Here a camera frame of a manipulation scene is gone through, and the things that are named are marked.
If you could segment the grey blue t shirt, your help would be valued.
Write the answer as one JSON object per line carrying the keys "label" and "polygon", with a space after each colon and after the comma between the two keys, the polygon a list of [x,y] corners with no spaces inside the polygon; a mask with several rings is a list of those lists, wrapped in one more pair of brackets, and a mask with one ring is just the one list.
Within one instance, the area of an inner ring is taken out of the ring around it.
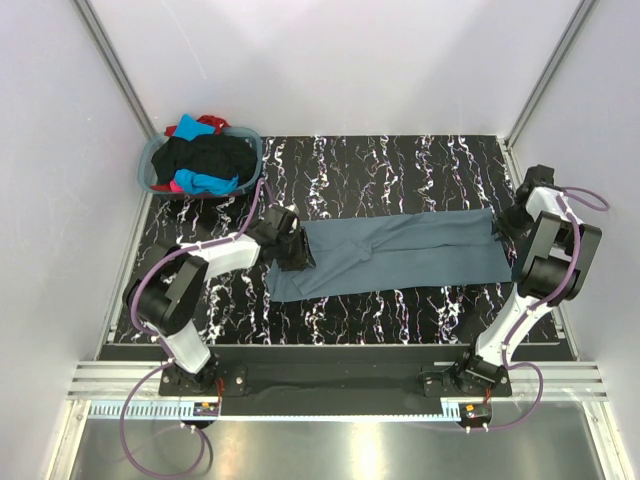
{"label": "grey blue t shirt", "polygon": [[316,265],[272,266],[265,282],[274,302],[511,279],[489,209],[327,219],[304,228]]}

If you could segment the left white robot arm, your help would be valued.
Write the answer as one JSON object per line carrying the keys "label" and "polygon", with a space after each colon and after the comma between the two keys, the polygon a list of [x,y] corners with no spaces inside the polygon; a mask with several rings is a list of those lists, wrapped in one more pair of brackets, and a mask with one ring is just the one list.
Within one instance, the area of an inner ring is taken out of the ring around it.
{"label": "left white robot arm", "polygon": [[167,388],[196,396],[222,390],[218,361],[193,322],[204,284],[212,278],[259,263],[282,271],[316,266],[297,208],[269,206],[240,231],[204,244],[158,242],[144,271],[130,279],[123,303],[132,321],[148,330],[169,356]]}

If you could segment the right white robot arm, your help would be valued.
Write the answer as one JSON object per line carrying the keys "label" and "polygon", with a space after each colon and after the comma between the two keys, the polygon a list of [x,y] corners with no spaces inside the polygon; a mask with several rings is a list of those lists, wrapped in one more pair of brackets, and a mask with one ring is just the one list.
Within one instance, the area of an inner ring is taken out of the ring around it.
{"label": "right white robot arm", "polygon": [[494,220],[503,238],[524,240],[512,269],[513,289],[502,310],[455,364],[452,382],[466,396],[482,396],[508,382],[516,347],[553,308],[581,291],[602,231],[580,220],[554,170],[527,169],[515,202]]}

